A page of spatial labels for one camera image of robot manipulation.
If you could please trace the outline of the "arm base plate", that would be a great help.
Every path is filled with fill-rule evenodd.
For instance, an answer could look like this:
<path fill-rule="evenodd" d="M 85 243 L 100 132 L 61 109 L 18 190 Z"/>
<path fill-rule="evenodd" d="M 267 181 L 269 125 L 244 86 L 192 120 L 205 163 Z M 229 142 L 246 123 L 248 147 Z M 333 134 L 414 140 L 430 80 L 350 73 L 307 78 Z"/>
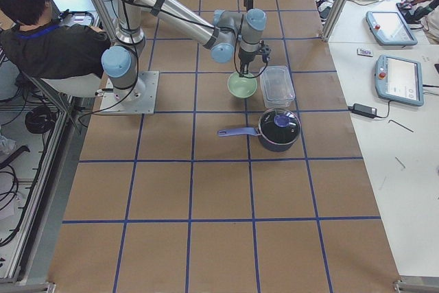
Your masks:
<path fill-rule="evenodd" d="M 156 105 L 156 93 L 158 88 L 158 71 L 141 71 L 134 90 L 119 90 L 112 85 L 107 78 L 106 88 L 100 104 L 103 115 L 153 115 Z"/>

